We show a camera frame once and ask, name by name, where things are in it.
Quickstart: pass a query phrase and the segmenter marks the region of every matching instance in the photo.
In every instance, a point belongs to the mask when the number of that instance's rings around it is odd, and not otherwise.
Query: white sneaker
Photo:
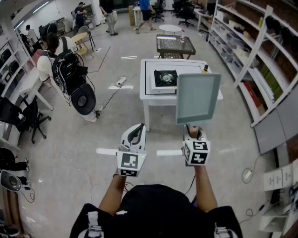
[[[99,109],[97,109],[96,112],[102,112],[103,111],[103,106],[100,106]]]
[[[97,117],[95,117],[93,120],[91,120],[90,122],[95,123],[97,121]]]
[[[27,163],[26,171],[29,171],[29,160],[27,158],[25,158],[25,162]]]

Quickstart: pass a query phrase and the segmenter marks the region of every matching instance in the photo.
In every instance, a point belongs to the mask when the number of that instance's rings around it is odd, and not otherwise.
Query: light gray pants
[[[111,35],[113,35],[115,33],[114,25],[116,23],[114,21],[113,13],[108,13],[107,22],[108,22],[108,31],[110,32]]]

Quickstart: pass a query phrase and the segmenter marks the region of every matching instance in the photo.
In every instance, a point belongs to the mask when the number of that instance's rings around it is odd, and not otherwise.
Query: power strip
[[[115,83],[115,86],[119,86],[119,87],[121,87],[122,85],[123,85],[123,83],[126,81],[126,77],[119,77],[118,78],[118,81]]]

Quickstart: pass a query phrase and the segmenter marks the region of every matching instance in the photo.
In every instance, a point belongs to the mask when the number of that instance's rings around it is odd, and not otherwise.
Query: person
[[[108,30],[107,33],[110,33],[110,35],[118,35],[118,33],[114,30],[115,20],[113,17],[113,9],[111,7],[111,3],[109,0],[100,0],[100,8],[102,10],[103,15],[108,21]]]
[[[24,162],[15,162],[15,156],[6,148],[0,148],[0,169],[11,171],[29,171],[29,160],[25,159]]]
[[[151,31],[156,30],[152,26],[152,18],[151,18],[151,12],[153,14],[156,14],[156,12],[150,5],[150,1],[149,0],[140,0],[140,9],[141,9],[141,12],[143,15],[143,21],[135,28],[135,32],[137,34],[140,34],[140,28],[142,27],[142,25],[144,25],[144,23],[147,23],[149,25],[149,28]]]
[[[218,231],[233,234],[218,237],[242,238],[233,209],[217,206],[206,167],[194,168],[197,207],[183,193],[158,184],[137,185],[122,199],[126,177],[115,174],[99,207],[83,206],[70,238],[214,238]],[[96,236],[93,228],[101,229],[103,236]]]
[[[75,13],[75,20],[76,20],[76,27],[79,30],[82,26],[84,26],[84,14],[86,14],[86,11],[82,11],[81,7],[85,3],[80,2],[77,8],[74,10]]]
[[[30,25],[26,26],[26,31],[28,31],[28,38],[31,42],[33,49],[34,49],[34,51],[32,53],[32,55],[33,55],[38,49],[42,50],[42,47],[41,47],[40,43],[38,42],[38,39],[37,39],[37,36],[36,36],[34,30],[30,29]]]
[[[46,51],[49,51],[55,55],[59,55],[60,53],[63,52],[63,42],[61,38],[58,38],[57,33],[57,25],[56,24],[49,24],[45,26],[41,30],[41,38],[44,43],[44,45],[47,47]],[[69,38],[65,37],[68,49],[75,51],[76,45],[75,43]],[[39,72],[39,77],[42,82],[47,82],[47,80],[50,79],[52,85],[57,89],[59,94],[66,99],[66,101],[70,105],[70,100],[69,96],[64,94],[59,86],[55,83],[53,79],[53,73],[52,73],[52,64],[54,63],[54,59],[50,58],[49,56],[40,56],[38,61],[37,61],[37,69]],[[97,116],[98,113],[103,110],[103,107],[99,104],[98,100],[96,100],[96,105],[94,110],[89,113],[88,115],[82,115],[82,117],[90,122],[96,122],[97,121]]]

